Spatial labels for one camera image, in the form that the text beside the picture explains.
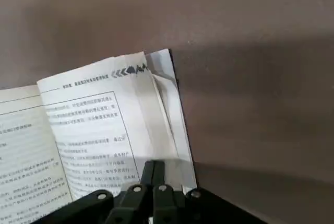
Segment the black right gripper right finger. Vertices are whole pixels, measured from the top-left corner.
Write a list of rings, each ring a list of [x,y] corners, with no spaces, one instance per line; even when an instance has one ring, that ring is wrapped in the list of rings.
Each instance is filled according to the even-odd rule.
[[[260,218],[198,187],[184,194],[165,182],[165,162],[154,161],[154,223],[263,223]]]

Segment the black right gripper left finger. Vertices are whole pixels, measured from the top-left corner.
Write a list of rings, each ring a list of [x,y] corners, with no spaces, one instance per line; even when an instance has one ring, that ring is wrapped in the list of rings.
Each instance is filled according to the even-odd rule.
[[[117,196],[94,191],[34,223],[148,223],[152,211],[154,162],[147,161],[140,182]]]

